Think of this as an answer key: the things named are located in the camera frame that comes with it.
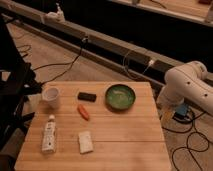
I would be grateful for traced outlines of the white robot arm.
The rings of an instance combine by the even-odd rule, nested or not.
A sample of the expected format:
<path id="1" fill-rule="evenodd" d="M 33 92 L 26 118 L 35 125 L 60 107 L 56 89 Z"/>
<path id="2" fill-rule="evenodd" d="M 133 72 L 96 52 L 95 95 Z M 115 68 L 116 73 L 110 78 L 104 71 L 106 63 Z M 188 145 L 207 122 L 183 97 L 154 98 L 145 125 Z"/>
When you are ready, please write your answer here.
<path id="1" fill-rule="evenodd" d="M 207 73 L 206 66 L 199 61 L 169 69 L 157 103 L 163 107 L 176 107 L 187 98 L 213 115 L 213 87 L 204 82 Z"/>

